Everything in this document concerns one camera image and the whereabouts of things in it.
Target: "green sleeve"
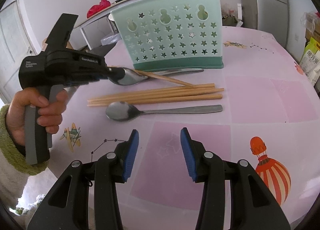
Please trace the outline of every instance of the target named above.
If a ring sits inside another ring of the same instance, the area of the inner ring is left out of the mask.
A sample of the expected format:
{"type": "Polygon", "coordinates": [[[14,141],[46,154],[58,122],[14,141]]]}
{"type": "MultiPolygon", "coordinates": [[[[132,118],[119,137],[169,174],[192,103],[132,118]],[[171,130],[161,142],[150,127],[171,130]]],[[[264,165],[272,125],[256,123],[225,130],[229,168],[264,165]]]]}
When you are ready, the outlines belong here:
{"type": "Polygon", "coordinates": [[[0,150],[8,163],[11,164],[17,171],[28,175],[37,175],[44,171],[48,165],[47,162],[37,165],[28,165],[25,157],[17,150],[12,139],[7,132],[5,126],[5,116],[8,112],[9,105],[5,105],[0,109],[0,150]]]}

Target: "wooden chopstick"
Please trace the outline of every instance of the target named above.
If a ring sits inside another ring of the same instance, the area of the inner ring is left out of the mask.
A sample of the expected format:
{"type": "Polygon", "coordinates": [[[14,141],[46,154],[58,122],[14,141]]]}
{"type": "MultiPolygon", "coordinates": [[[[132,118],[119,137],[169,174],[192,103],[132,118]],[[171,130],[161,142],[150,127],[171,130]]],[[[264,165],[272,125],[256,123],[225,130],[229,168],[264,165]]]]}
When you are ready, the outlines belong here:
{"type": "Polygon", "coordinates": [[[157,79],[162,79],[162,80],[166,80],[172,83],[176,83],[176,84],[181,84],[181,85],[185,85],[188,87],[194,87],[195,85],[175,79],[175,78],[171,78],[171,77],[166,77],[166,76],[162,76],[162,75],[158,75],[158,74],[154,74],[152,72],[146,72],[146,71],[141,71],[141,70],[134,70],[135,72],[144,75],[144,76],[148,76],[148,77],[152,77],[152,78],[157,78],[157,79]]]}
{"type": "Polygon", "coordinates": [[[116,101],[134,101],[134,100],[144,100],[144,99],[158,99],[158,98],[168,98],[168,97],[184,97],[184,96],[196,96],[204,95],[209,93],[216,93],[224,91],[223,88],[200,88],[200,89],[185,89],[179,91],[168,91],[167,93],[158,92],[158,93],[149,93],[146,95],[130,95],[125,97],[110,97],[107,99],[91,102],[91,104],[97,103],[106,103],[106,102],[116,102],[116,101]]]}
{"type": "MultiPolygon", "coordinates": [[[[198,100],[213,100],[222,99],[222,94],[208,94],[197,96],[185,96],[185,97],[168,97],[168,98],[156,98],[156,99],[143,99],[128,101],[132,105],[141,104],[157,104],[157,103],[171,103],[171,102],[183,102],[183,101],[198,101],[198,100]]],[[[110,103],[89,104],[89,107],[108,106],[110,103]]]]}
{"type": "MultiPolygon", "coordinates": [[[[209,83],[209,84],[199,84],[199,85],[195,85],[194,88],[214,88],[215,84],[214,83],[209,83]]],[[[148,90],[140,90],[140,91],[133,91],[133,92],[124,92],[124,93],[117,93],[117,94],[112,94],[112,95],[105,95],[99,98],[93,98],[93,99],[89,99],[88,102],[95,102],[98,100],[104,100],[104,99],[108,99],[111,97],[123,97],[123,96],[142,96],[142,95],[146,95],[149,93],[166,93],[169,91],[179,91],[179,90],[186,90],[186,89],[190,89],[189,87],[186,86],[179,86],[179,87],[169,87],[169,88],[158,88],[158,89],[148,89],[148,90]]]]}

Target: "pink tablecloth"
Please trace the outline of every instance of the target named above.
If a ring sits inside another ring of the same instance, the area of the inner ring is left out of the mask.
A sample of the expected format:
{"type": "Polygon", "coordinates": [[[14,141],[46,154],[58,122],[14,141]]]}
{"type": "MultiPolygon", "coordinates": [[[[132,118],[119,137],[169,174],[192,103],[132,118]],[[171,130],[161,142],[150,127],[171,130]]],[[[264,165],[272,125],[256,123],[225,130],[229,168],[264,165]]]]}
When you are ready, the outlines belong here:
{"type": "MultiPolygon", "coordinates": [[[[222,159],[233,162],[246,159],[254,168],[258,157],[252,154],[250,142],[259,137],[265,143],[268,157],[279,165],[264,168],[260,176],[277,197],[289,222],[307,213],[320,191],[319,98],[272,35],[223,27],[223,41],[237,42],[246,49],[224,47],[223,69],[177,77],[194,84],[216,83],[217,87],[224,87],[222,100],[139,106],[157,109],[221,104],[223,112],[148,115],[119,123],[106,117],[105,107],[87,107],[87,99],[175,85],[153,80],[127,87],[110,81],[81,86],[53,137],[50,169],[59,176],[73,160],[83,163],[97,160],[114,150],[119,140],[127,140],[132,129],[137,129],[140,143],[132,176],[126,184],[117,186],[123,224],[140,230],[191,230],[195,228],[203,185],[193,183],[188,176],[180,130],[186,126],[194,140],[201,141],[222,159]],[[75,145],[74,152],[69,150],[66,139],[59,140],[64,128],[71,128],[72,123],[81,130],[81,146],[75,145]]],[[[107,54],[106,62],[132,67],[122,41],[107,54]]],[[[226,220],[230,218],[228,190],[227,186],[226,220]]]]}

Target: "basket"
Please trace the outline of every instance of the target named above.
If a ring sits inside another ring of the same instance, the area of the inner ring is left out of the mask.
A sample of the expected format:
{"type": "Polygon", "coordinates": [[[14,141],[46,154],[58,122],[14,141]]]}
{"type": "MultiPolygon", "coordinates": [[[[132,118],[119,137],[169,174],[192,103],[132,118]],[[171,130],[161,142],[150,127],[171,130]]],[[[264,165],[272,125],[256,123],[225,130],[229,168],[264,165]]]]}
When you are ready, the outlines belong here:
{"type": "Polygon", "coordinates": [[[220,0],[140,0],[111,14],[135,69],[223,68],[220,0]]]}

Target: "silver screw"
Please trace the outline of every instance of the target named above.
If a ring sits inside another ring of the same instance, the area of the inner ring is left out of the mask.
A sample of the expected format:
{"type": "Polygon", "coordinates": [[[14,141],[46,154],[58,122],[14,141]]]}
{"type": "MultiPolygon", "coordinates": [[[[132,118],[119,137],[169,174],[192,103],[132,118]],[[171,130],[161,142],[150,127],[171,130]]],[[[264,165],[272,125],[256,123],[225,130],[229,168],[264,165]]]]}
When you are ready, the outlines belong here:
{"type": "Polygon", "coordinates": [[[212,153],[212,152],[205,152],[205,153],[204,153],[204,156],[205,156],[206,158],[212,158],[212,157],[213,157],[213,153],[212,153]]]}
{"type": "Polygon", "coordinates": [[[114,152],[111,152],[111,153],[107,153],[107,158],[108,159],[113,159],[116,157],[116,154],[114,152]]]}
{"type": "Polygon", "coordinates": [[[79,167],[80,166],[80,161],[73,161],[71,163],[71,166],[74,167],[74,168],[79,167]]]}
{"type": "Polygon", "coordinates": [[[249,164],[246,160],[241,160],[239,163],[240,163],[240,165],[243,166],[243,167],[247,167],[248,164],[249,164]]]}

